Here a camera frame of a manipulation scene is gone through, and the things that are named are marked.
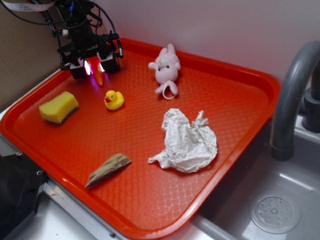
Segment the sink basin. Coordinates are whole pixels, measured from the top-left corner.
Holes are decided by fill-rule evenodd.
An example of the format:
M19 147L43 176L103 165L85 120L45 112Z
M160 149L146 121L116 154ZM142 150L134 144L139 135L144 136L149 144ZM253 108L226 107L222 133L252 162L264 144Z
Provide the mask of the sink basin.
M199 210L239 240L318 240L320 135L297 128L294 157L270 156L271 121Z

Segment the faucet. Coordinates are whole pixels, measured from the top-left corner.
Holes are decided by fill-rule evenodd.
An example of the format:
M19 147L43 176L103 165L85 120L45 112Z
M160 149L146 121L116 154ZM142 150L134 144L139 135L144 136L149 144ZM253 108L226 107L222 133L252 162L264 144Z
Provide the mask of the faucet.
M306 89L311 78L311 88ZM271 129L271 156L286 161L294 155L295 124L302 102L305 129L320 133L320 41L304 45L293 59L278 97Z

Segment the white ribbon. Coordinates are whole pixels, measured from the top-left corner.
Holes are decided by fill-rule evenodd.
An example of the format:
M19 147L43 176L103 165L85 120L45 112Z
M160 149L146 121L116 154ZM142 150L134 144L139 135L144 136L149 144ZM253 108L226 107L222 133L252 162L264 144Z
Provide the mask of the white ribbon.
M8 9L18 12L43 12L47 11L56 3L56 1L48 4L10 3L3 0L1 1Z

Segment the duck beak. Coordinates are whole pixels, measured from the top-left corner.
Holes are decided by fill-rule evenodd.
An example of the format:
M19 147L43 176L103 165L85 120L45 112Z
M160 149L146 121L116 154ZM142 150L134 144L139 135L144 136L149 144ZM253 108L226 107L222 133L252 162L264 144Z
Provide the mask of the duck beak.
M104 98L104 101L105 101L107 104L111 102L110 98L107 97L107 96Z

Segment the crumpled tissue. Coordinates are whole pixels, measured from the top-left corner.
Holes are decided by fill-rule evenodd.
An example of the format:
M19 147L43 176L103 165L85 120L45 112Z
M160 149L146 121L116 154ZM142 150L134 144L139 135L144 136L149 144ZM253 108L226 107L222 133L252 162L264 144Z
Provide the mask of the crumpled tissue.
M179 109L167 111L161 127L165 132L165 149L148 162L158 161L163 169L172 167L185 173L196 172L211 163L218 152L217 137L206 126L209 121L203 119L203 115L204 111L200 111L190 126Z

